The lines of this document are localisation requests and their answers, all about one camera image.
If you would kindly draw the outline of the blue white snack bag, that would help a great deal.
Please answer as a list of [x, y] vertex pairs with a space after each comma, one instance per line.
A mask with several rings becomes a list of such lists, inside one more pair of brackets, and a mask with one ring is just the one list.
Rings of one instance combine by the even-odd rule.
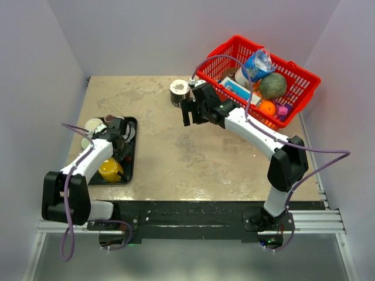
[[270, 53], [265, 49], [256, 50], [241, 67], [241, 73], [246, 79], [250, 79], [252, 83], [256, 83], [267, 74], [275, 71], [272, 65]]

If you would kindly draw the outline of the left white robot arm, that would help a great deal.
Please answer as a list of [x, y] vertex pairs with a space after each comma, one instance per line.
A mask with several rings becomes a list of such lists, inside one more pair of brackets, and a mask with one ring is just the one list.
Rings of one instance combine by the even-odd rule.
[[93, 131], [71, 126], [89, 145], [68, 166], [48, 172], [43, 180], [42, 218], [48, 221], [83, 225], [100, 220], [107, 229], [121, 224], [121, 215], [109, 201], [91, 200], [88, 185], [102, 184], [99, 168], [114, 158], [123, 172], [120, 183], [128, 183], [134, 171], [138, 121], [134, 117], [113, 118], [108, 125]]

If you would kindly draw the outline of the pale blue mug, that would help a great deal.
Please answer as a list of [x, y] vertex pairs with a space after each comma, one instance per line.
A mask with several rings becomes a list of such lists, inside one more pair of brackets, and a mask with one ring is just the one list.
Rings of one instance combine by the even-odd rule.
[[132, 141], [133, 138], [135, 137], [135, 134], [136, 134], [135, 123], [132, 121], [129, 121], [127, 123], [125, 134], [123, 135], [123, 139], [125, 143], [130, 143], [130, 141]]

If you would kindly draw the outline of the purple toy block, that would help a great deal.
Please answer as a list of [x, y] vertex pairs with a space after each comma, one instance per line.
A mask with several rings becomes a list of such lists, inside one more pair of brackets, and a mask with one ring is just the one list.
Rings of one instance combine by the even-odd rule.
[[274, 118], [276, 118], [279, 121], [284, 122], [286, 118], [288, 117], [289, 113], [292, 111], [293, 106], [291, 104], [281, 104], [279, 102], [275, 103], [275, 115]]

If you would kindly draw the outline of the blue white box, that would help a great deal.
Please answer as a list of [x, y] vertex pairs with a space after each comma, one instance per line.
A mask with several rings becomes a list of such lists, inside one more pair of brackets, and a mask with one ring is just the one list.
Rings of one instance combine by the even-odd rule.
[[[250, 90], [239, 85], [234, 80], [230, 79], [229, 77], [226, 77], [224, 80], [221, 80], [220, 85], [222, 85], [226, 90], [232, 92], [237, 98], [241, 98], [242, 100], [248, 102], [250, 98]], [[251, 105], [258, 107], [261, 103], [261, 97], [253, 93], [251, 96]]]

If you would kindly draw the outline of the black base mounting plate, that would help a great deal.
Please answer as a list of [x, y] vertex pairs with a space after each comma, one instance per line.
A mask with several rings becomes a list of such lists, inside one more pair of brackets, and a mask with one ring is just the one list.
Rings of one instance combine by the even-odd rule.
[[143, 239], [240, 240], [257, 243], [258, 231], [290, 231], [283, 215], [271, 225], [260, 222], [261, 201], [115, 201], [112, 220], [128, 223], [130, 242]]

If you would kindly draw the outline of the brown floral mug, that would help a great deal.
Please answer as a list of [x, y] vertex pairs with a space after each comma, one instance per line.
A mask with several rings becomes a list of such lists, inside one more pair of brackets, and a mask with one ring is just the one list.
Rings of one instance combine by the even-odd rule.
[[127, 144], [127, 143], [124, 143], [122, 145], [122, 147], [117, 150], [116, 159], [119, 162], [123, 162], [123, 161], [126, 160], [126, 158], [129, 157], [129, 155], [131, 154], [131, 152], [132, 152], [132, 146], [129, 145], [129, 144]]

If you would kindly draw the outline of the orange fruit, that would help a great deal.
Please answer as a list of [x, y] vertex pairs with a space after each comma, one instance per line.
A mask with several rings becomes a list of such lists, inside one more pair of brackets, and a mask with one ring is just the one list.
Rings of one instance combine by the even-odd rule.
[[258, 109], [262, 110], [263, 112], [265, 112], [269, 116], [274, 116], [275, 113], [276, 113], [276, 106], [271, 101], [263, 101], [259, 105]]

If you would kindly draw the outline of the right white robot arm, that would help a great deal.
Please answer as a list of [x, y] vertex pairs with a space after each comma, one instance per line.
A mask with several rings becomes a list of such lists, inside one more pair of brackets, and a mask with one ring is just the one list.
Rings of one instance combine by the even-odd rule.
[[271, 190], [260, 214], [252, 218], [259, 230], [274, 230], [282, 223], [292, 188], [308, 170], [303, 140], [289, 138], [258, 122], [231, 99], [221, 101], [208, 84], [192, 88], [193, 97], [181, 100], [184, 126], [210, 122], [230, 130], [257, 147], [270, 161], [267, 179]]

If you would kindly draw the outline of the yellow mug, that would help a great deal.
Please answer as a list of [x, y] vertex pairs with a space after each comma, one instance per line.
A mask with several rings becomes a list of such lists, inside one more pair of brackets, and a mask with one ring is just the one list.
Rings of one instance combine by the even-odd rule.
[[116, 183], [121, 180], [127, 180], [121, 164], [113, 157], [105, 160], [99, 167], [98, 172], [108, 183]]

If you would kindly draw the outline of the black plastic tray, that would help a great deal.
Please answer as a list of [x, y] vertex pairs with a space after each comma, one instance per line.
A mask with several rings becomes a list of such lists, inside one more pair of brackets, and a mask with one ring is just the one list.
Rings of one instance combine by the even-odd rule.
[[132, 151], [132, 153], [129, 155], [128, 158], [126, 158], [125, 161], [123, 162], [119, 162], [122, 166], [122, 168], [124, 169], [124, 173], [125, 173], [125, 176], [127, 178], [126, 181], [119, 181], [119, 182], [116, 182], [116, 183], [108, 183], [106, 182], [102, 177], [101, 175], [99, 174], [98, 170], [94, 173], [93, 177], [91, 178], [89, 184], [90, 185], [109, 185], [109, 184], [127, 184], [129, 183], [131, 180], [132, 180], [132, 177], [133, 177], [133, 171], [134, 171], [134, 160], [135, 160], [135, 148], [136, 148], [136, 142], [137, 142], [137, 126], [138, 126], [138, 121], [134, 118], [134, 117], [125, 117], [125, 118], [131, 118], [134, 123], [135, 123], [135, 130], [136, 130], [136, 134], [135, 134], [135, 137], [134, 137], [134, 150]]

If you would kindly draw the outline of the red plastic basket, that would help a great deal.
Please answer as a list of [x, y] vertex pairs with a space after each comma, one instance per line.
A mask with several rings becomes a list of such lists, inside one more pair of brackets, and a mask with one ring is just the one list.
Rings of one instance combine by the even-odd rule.
[[[225, 89], [219, 80], [222, 79], [222, 74], [226, 70], [231, 67], [239, 67], [239, 63], [245, 62], [256, 50], [262, 48], [262, 45], [235, 35], [214, 49], [208, 55], [211, 59], [197, 68], [195, 75], [210, 83], [222, 101], [231, 99], [244, 108], [247, 100]], [[282, 74], [287, 81], [287, 92], [277, 99], [277, 102], [282, 105], [290, 105], [291, 110], [283, 120], [267, 115], [254, 105], [250, 106], [249, 114], [269, 128], [278, 131], [288, 126], [293, 118], [307, 106], [314, 91], [321, 83], [321, 79], [293, 61], [285, 61], [272, 53], [270, 56], [275, 71]]]

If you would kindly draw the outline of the pale green mug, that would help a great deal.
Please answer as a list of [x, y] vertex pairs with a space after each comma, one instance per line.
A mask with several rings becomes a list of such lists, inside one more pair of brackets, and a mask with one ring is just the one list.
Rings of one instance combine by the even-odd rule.
[[81, 140], [81, 148], [82, 148], [83, 150], [85, 150], [85, 149], [87, 149], [88, 147], [91, 146], [91, 143], [92, 143], [92, 141], [91, 141], [90, 138], [83, 138], [83, 139]]

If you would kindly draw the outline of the green melon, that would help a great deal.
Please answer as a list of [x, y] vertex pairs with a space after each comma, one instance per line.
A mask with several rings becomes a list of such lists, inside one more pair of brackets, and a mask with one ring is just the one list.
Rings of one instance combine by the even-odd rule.
[[287, 80], [280, 73], [269, 73], [261, 79], [258, 90], [263, 99], [276, 100], [286, 93]]

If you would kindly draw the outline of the black labelled can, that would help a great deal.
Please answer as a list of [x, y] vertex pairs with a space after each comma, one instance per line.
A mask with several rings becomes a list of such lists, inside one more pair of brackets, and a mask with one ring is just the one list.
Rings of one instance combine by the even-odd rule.
[[182, 79], [173, 80], [169, 86], [171, 103], [180, 107], [181, 100], [190, 98], [190, 85]]

